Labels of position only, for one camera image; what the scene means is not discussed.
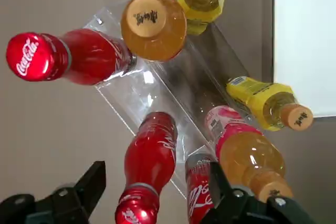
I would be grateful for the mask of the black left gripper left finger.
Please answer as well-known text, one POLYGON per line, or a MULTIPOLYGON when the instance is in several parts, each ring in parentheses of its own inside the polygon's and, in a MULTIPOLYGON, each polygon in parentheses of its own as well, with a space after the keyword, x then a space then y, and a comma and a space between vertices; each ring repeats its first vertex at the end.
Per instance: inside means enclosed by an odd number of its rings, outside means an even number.
POLYGON ((72 186, 36 200, 15 194, 1 202, 1 223, 89 223, 106 188, 106 163, 95 161, 72 186))

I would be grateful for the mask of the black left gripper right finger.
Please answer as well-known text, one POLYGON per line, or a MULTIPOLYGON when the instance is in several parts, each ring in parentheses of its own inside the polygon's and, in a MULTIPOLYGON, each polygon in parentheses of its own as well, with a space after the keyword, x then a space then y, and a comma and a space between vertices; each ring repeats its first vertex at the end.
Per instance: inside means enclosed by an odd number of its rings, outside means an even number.
POLYGON ((293 199, 271 196, 265 203, 232 188, 218 162, 210 162, 209 191, 214 207, 202 223, 315 223, 293 199))

